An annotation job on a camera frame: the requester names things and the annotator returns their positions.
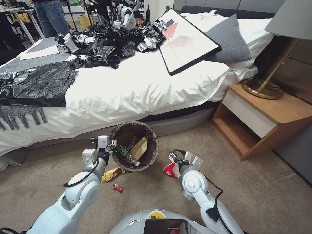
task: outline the abstract artwork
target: abstract artwork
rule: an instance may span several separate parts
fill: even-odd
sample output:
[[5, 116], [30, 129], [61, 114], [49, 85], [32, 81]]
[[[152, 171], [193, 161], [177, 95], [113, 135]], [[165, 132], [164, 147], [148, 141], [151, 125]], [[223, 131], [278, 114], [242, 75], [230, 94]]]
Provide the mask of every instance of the abstract artwork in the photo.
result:
[[159, 48], [170, 75], [175, 75], [202, 61], [206, 56], [221, 51], [218, 43], [173, 9], [164, 13], [158, 20], [163, 20], [167, 27], [163, 32], [166, 40]]

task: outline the wall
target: wall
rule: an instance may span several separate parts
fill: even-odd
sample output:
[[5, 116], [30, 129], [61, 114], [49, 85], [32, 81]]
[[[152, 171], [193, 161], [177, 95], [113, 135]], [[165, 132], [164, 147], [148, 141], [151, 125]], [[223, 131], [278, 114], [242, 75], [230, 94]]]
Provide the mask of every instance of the wall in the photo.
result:
[[182, 6], [215, 7], [276, 13], [285, 0], [174, 0], [174, 9]]
[[146, 12], [147, 6], [149, 5], [149, 10], [150, 10], [150, 20], [151, 22], [157, 20], [159, 17], [163, 15], [166, 11], [166, 5], [169, 5], [172, 7], [173, 6], [173, 0], [150, 0], [144, 1], [144, 11]]
[[[312, 41], [301, 40], [274, 75], [275, 83], [309, 103], [312, 103], [311, 54]], [[275, 152], [312, 184], [312, 124], [275, 149]]]

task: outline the jeans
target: jeans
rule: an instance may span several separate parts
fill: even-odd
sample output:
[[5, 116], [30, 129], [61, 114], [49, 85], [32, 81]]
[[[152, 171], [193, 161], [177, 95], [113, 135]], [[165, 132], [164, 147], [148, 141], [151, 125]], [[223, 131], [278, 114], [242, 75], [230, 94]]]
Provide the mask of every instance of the jeans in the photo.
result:
[[35, 2], [37, 16], [45, 37], [55, 37], [58, 33], [69, 33], [64, 11], [59, 0]]

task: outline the wooden nightstand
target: wooden nightstand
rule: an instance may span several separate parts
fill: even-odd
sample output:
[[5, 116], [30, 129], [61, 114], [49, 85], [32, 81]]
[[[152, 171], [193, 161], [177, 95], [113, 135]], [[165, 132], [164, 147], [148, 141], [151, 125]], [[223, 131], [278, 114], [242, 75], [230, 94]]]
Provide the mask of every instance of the wooden nightstand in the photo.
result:
[[312, 106], [284, 93], [281, 99], [254, 96], [230, 85], [211, 124], [245, 159], [275, 149], [312, 122]]

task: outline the trash can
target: trash can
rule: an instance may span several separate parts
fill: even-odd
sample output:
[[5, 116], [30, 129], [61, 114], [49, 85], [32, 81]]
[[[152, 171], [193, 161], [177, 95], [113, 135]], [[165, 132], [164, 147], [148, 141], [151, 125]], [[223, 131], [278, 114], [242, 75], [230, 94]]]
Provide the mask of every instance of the trash can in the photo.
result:
[[117, 144], [121, 143], [125, 146], [131, 144], [131, 141], [135, 136], [139, 139], [145, 136], [147, 139], [147, 150], [140, 157], [139, 166], [129, 164], [118, 152], [112, 154], [114, 161], [122, 169], [127, 172], [139, 172], [153, 165], [158, 155], [159, 142], [156, 134], [150, 126], [139, 121], [128, 121], [113, 128], [110, 134], [110, 142], [112, 142], [113, 139], [116, 139]]

